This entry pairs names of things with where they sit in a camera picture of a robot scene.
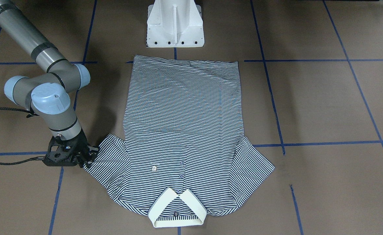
robotic arm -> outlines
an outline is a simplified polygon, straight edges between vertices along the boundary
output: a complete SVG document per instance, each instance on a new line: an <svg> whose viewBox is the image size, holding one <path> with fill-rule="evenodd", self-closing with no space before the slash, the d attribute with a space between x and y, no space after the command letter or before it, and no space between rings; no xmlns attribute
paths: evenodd
<svg viewBox="0 0 383 235"><path fill-rule="evenodd" d="M99 149L88 144L68 95L90 83L87 68L71 64L9 0L0 0L0 26L45 71L32 79L14 76L4 87L11 101L33 110L51 130L44 164L90 167Z"/></svg>

striped shirt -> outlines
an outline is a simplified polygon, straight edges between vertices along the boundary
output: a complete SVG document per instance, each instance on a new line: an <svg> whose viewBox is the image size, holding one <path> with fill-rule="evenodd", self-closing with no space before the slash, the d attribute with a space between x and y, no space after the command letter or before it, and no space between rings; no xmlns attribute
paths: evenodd
<svg viewBox="0 0 383 235"><path fill-rule="evenodd" d="M154 227L232 213L274 170L244 135L237 61L136 55L123 129L85 170Z"/></svg>

navy and white striped shirt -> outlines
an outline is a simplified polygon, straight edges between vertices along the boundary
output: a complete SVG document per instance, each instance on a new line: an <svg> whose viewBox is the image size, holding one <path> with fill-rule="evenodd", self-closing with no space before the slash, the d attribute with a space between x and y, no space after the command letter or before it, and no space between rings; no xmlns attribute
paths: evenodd
<svg viewBox="0 0 383 235"><path fill-rule="evenodd" d="M244 136L238 62L136 55L123 129L85 170L155 227L232 213L274 170Z"/></svg>

brown floor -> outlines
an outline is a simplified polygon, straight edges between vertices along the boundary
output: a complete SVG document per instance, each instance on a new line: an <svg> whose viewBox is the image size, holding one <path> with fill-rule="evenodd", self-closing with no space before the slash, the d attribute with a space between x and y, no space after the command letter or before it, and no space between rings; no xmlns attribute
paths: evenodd
<svg viewBox="0 0 383 235"><path fill-rule="evenodd" d="M69 60L86 56L92 81L76 111L90 143L124 137L135 54L239 61L245 133L276 170L235 213L154 229L78 167L0 166L0 234L383 234L383 1L254 0L253 15L250 0L204 0L205 46L176 54L145 47L153 0L15 3ZM22 64L29 55L1 31L8 62L16 64L0 64L0 106L17 107L4 83L42 71ZM42 119L0 111L0 161L40 156L50 138Z"/></svg>

black band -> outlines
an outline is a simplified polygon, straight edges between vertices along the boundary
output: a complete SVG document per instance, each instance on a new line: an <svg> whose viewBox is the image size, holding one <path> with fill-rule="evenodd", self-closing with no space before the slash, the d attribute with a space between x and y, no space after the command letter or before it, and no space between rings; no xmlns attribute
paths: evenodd
<svg viewBox="0 0 383 235"><path fill-rule="evenodd" d="M69 127L65 128L65 129L62 129L62 130L54 130L54 129L51 129L51 128L49 128L49 129L50 129L51 131L55 131L55 132L66 131L66 130L68 130L69 128L73 127L73 126L75 125L75 123L77 123L77 121L78 121L78 117L75 119L75 122L74 122L72 125L70 125Z"/></svg>
<svg viewBox="0 0 383 235"><path fill-rule="evenodd" d="M50 42L42 43L41 45L36 46L35 49L33 49L32 53L30 54L30 57L32 58L32 60L36 61L36 58L38 57L38 55L48 48L57 48L57 47Z"/></svg>
<svg viewBox="0 0 383 235"><path fill-rule="evenodd" d="M17 82L14 83L14 86L13 86L13 89L12 89L12 97L13 97L14 103L16 103L17 105L20 105L20 104L18 104L18 103L16 102L16 100L14 99L14 88L16 87Z"/></svg>
<svg viewBox="0 0 383 235"><path fill-rule="evenodd" d="M66 61L67 61L67 59L62 58L62 59L59 59L59 60L57 60L57 61L54 61L54 63L51 63L51 65L48 67L48 69L46 70L46 72L49 73L49 70L52 68L52 66L54 66L55 64L57 64L58 62L63 61L63 60L66 60Z"/></svg>
<svg viewBox="0 0 383 235"><path fill-rule="evenodd" d="M52 74L53 76L56 76L59 82L61 83L61 86L65 89L65 85L63 84L62 79L54 72L50 72L50 74Z"/></svg>
<svg viewBox="0 0 383 235"><path fill-rule="evenodd" d="M14 4L3 4L0 6L0 14L7 11L8 9L17 9L20 11L20 9L18 9Z"/></svg>

